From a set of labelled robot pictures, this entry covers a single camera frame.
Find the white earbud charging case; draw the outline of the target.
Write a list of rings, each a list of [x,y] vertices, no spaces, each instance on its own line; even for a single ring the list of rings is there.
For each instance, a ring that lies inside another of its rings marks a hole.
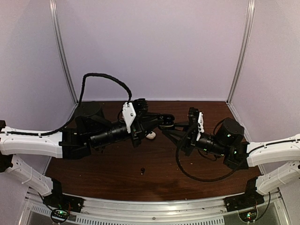
[[[146,135],[146,138],[149,140],[153,140],[156,137],[156,133],[151,131],[149,134]]]

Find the black earbud charging case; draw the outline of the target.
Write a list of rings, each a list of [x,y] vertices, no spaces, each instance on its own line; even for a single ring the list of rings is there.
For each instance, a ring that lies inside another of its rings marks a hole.
[[[159,119],[162,121],[158,128],[160,130],[164,130],[164,129],[174,129],[174,121],[175,121],[175,117],[172,114],[161,114],[159,116]]]

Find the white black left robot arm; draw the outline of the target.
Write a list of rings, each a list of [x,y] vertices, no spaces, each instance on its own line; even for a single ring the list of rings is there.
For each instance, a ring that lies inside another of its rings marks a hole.
[[[89,156],[92,149],[128,139],[137,147],[153,129],[171,125],[174,117],[149,112],[147,101],[140,98],[124,103],[116,121],[106,119],[96,102],[79,105],[70,120],[75,122],[74,128],[63,125],[47,132],[17,130],[3,120],[0,122],[0,171],[14,175],[22,184],[49,198],[57,208],[65,207],[68,202],[61,183],[37,172],[17,157],[18,154],[74,160]]]

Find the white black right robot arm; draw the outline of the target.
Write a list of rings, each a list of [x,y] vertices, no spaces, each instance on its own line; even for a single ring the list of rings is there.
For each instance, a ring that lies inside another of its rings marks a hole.
[[[174,123],[168,119],[167,124],[160,126],[162,134],[176,145],[176,162],[180,170],[188,177],[200,182],[223,180],[240,169],[259,166],[266,163],[284,161],[285,164],[272,172],[255,177],[248,181],[246,192],[240,197],[240,203],[250,207],[258,200],[258,195],[283,186],[300,176],[300,136],[270,142],[245,142],[244,127],[232,118],[221,120],[212,134],[205,133],[203,113],[191,107],[188,122]],[[188,174],[179,160],[179,151],[190,156],[196,149],[201,155],[212,154],[215,158],[223,157],[223,163],[231,172],[215,179],[199,179]]]

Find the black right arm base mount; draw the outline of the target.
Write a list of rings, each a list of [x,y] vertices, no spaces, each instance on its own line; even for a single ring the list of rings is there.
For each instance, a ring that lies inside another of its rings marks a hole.
[[[259,204],[264,203],[264,196],[257,192],[257,177],[250,179],[243,194],[226,197],[224,203],[227,212],[238,211],[243,222],[255,222],[258,218]]]

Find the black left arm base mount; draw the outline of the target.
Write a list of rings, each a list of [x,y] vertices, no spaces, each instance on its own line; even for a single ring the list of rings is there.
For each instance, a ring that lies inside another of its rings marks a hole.
[[[81,212],[84,199],[63,194],[61,183],[56,179],[51,179],[51,181],[50,194],[40,195],[40,197],[43,204],[51,211],[50,219],[56,224],[62,224],[68,220],[71,212]]]

